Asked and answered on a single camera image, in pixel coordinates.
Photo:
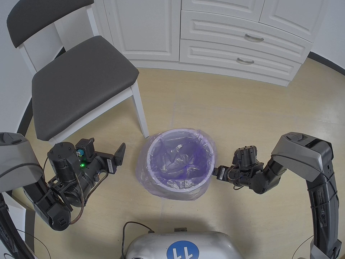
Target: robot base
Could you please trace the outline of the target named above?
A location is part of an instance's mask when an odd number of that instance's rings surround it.
[[[221,232],[149,233],[129,245],[126,259],[244,259]]]

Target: gray chair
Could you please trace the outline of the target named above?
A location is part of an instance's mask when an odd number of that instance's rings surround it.
[[[99,36],[91,4],[93,0],[20,0],[7,18],[13,45],[33,75],[32,109],[37,138],[52,145],[128,97],[133,98],[142,134],[149,136],[137,84],[139,71]],[[94,37],[36,72],[24,41],[84,6]]]

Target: purple plastic bag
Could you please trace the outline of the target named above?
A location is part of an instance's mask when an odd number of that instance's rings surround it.
[[[149,138],[140,151],[136,177],[151,194],[172,200],[196,200],[209,185],[217,149],[198,129],[178,128]]]

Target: chair seat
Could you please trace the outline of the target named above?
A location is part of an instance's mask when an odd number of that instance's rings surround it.
[[[101,36],[68,50],[32,79],[37,138],[50,140],[133,85],[138,74],[132,63]]]

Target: drawer handle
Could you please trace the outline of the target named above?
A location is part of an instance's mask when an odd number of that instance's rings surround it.
[[[251,62],[250,61],[247,61],[247,60],[243,60],[243,59],[240,59],[240,58],[237,58],[237,60],[241,63],[249,63],[249,64],[252,64],[254,63],[254,61],[252,60]]]
[[[247,33],[244,35],[245,37],[248,37],[250,39],[253,39],[253,40],[257,40],[257,41],[264,41],[264,38],[261,37],[261,38],[258,38],[258,37],[252,37],[250,35],[248,35]]]

